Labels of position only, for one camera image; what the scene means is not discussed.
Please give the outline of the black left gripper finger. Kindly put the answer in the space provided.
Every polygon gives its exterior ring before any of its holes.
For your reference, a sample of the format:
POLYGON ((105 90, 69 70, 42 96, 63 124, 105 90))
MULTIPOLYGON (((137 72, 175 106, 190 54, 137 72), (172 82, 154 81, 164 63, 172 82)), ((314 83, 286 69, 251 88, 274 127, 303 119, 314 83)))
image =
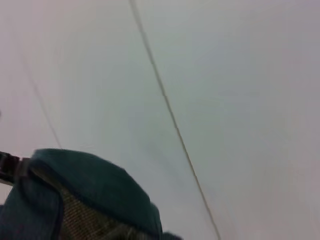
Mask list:
POLYGON ((0 178, 18 179, 27 172, 30 158, 18 157, 7 152, 0 152, 0 178))

